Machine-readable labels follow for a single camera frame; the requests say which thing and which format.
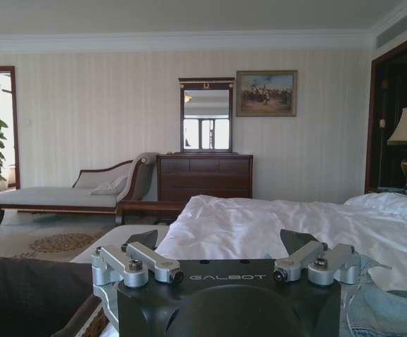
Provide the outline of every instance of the floor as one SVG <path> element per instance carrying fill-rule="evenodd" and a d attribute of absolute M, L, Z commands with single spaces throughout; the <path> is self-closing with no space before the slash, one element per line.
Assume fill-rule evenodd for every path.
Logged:
<path fill-rule="evenodd" d="M 154 218 L 127 218 L 151 224 Z M 113 229 L 114 216 L 30 214 L 6 211 L 0 225 L 0 256 L 69 261 Z"/>

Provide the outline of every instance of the painting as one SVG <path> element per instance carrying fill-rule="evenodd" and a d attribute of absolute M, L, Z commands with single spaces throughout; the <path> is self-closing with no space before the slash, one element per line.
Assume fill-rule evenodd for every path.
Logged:
<path fill-rule="evenodd" d="M 238 71 L 236 116 L 297 116 L 297 70 Z"/>

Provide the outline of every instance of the chaise lounge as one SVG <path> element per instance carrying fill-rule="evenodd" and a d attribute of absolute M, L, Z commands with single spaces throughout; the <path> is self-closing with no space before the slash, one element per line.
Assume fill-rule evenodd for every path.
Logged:
<path fill-rule="evenodd" d="M 72 187 L 30 187 L 0 193 L 0 224 L 5 209 L 33 213 L 108 213 L 116 224 L 122 215 L 117 204 L 142 199 L 150 188 L 154 152 L 144 152 L 134 160 L 101 170 L 81 170 Z"/>

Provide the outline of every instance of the crown molding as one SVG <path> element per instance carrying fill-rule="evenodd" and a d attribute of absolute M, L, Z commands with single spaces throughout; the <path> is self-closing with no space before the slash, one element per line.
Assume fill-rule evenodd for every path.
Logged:
<path fill-rule="evenodd" d="M 405 16 L 407 16 L 407 0 L 401 2 L 393 10 L 388 12 L 383 19 L 372 26 L 370 32 L 373 34 L 373 40 L 375 41 L 377 35 L 383 33 L 386 29 L 400 21 Z"/>
<path fill-rule="evenodd" d="M 368 29 L 0 35 L 0 53 L 372 47 Z"/>

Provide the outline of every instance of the wooden dresser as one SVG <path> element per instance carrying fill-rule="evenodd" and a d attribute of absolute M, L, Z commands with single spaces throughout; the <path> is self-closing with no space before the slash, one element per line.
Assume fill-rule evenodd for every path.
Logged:
<path fill-rule="evenodd" d="M 188 201 L 199 194 L 251 198 L 252 169 L 248 154 L 159 154 L 158 201 Z"/>

